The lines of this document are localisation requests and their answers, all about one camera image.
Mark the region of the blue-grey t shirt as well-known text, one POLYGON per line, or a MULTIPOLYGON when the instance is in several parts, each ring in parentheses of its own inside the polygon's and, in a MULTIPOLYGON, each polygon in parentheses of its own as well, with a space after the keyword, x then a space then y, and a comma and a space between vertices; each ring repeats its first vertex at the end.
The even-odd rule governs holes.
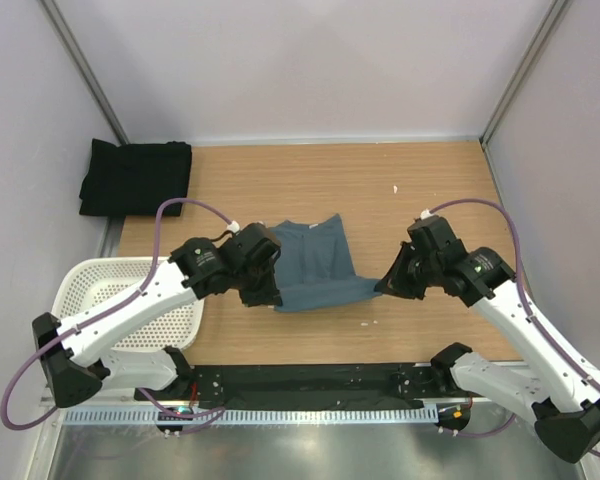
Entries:
POLYGON ((377 281, 355 271, 343 221, 335 214, 316 224, 286 220, 271 228, 281 243, 275 263, 278 313, 297 313, 373 299, 377 281))

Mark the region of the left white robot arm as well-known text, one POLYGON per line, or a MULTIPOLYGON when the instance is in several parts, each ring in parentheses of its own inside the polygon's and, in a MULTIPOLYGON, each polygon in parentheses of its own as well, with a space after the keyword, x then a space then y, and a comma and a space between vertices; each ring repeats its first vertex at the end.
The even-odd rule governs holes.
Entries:
POLYGON ((192 370, 179 349, 125 351, 116 344, 155 319, 229 290, 243 305, 276 306, 274 264, 281 243, 260 223, 217 240, 194 237, 152 267, 144 281, 76 315, 44 313, 32 322, 40 364, 59 408, 77 406, 106 389, 149 389, 184 398, 192 370))

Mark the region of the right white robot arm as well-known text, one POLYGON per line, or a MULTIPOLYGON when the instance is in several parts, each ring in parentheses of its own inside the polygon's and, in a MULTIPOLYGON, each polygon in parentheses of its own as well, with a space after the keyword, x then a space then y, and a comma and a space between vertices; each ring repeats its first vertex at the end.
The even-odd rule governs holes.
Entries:
POLYGON ((600 370, 566 341, 526 293, 514 270, 494 250, 472 252, 448 221, 424 214, 407 230, 401 249, 376 291, 423 299, 430 287, 459 299, 494 325, 532 374, 496 365, 453 343, 431 360, 431 384, 440 394, 475 393, 531 424, 558 458, 575 464, 600 441, 600 370))

